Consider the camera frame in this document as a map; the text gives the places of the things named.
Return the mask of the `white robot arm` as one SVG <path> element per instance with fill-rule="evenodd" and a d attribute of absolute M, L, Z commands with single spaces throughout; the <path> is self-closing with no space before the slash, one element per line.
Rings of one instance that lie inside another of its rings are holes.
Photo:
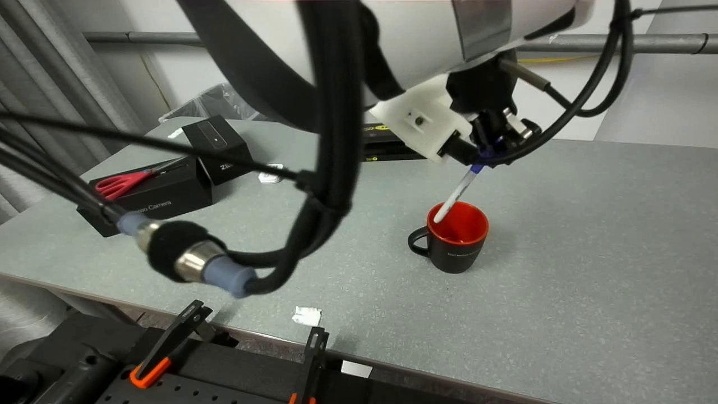
<path fill-rule="evenodd" d="M 204 49 L 259 113 L 322 128 L 316 66 L 359 86 L 411 151 L 463 161 L 523 146 L 515 49 L 583 24 L 596 0 L 178 0 Z"/>

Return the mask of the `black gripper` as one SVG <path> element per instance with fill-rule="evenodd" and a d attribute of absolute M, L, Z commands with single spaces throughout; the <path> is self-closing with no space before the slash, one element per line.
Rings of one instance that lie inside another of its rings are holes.
<path fill-rule="evenodd" d="M 446 91 L 452 109 L 470 118 L 470 136 L 453 133 L 446 141 L 446 154 L 460 163 L 513 163 L 526 140 L 509 126 L 508 114 L 517 114 L 517 76 L 504 67 L 496 57 L 484 66 L 452 72 Z"/>

